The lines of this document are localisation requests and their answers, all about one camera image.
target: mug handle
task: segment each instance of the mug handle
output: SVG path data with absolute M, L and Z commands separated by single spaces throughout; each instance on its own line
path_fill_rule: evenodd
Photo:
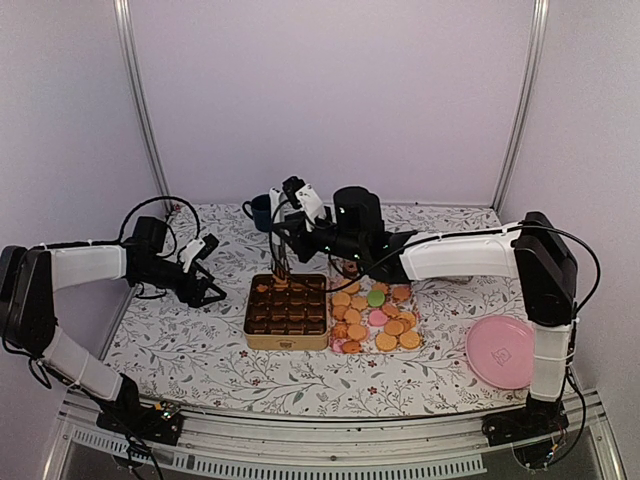
M 247 211 L 247 205 L 251 206 L 251 201 L 247 200 L 246 202 L 244 202 L 242 204 L 242 211 L 244 212 L 244 214 L 249 217 L 251 220 L 253 220 L 253 215 L 251 215 L 251 212 Z

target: plate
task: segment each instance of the plate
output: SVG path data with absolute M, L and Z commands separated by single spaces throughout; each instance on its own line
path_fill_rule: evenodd
M 467 359 L 489 385 L 518 390 L 533 378 L 533 329 L 512 317 L 483 318 L 467 334 Z

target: floral pattern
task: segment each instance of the floral pattern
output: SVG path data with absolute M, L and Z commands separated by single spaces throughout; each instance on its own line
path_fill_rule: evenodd
M 327 417 L 442 415 L 518 405 L 525 390 L 498 390 L 469 369 L 465 335 L 487 315 L 526 318 L 517 282 L 498 277 L 430 279 L 413 285 L 425 348 L 388 355 L 253 351 L 243 333 L 253 275 L 269 271 L 267 235 L 239 205 L 196 207 L 205 233 L 221 241 L 205 266 L 228 292 L 200 309 L 169 292 L 135 299 L 105 361 L 140 385 L 142 393 L 184 404 L 274 414 Z M 390 230 L 452 231 L 498 224 L 490 209 L 384 206 Z M 195 234 L 189 210 L 172 225 L 183 245 Z M 166 248 L 173 245 L 168 241 Z M 328 273 L 326 258 L 295 271 Z

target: brown box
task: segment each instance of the brown box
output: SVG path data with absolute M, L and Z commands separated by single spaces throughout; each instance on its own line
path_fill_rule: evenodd
M 296 275 L 301 284 L 276 285 L 273 275 L 253 277 L 244 322 L 247 344 L 254 350 L 324 350 L 327 328 L 327 279 Z

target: vent grille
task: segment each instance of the vent grille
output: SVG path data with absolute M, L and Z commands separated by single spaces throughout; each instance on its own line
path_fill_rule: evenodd
M 127 442 L 109 433 L 75 427 L 76 443 L 119 457 L 127 456 Z M 150 463 L 138 455 L 133 458 Z M 199 454 L 175 452 L 166 458 L 156 454 L 160 464 L 183 472 L 197 473 L 220 480 L 422 480 L 461 478 L 486 473 L 480 455 L 458 459 L 413 463 L 409 465 L 383 465 L 375 467 L 298 467 L 260 465 L 257 463 L 217 460 Z

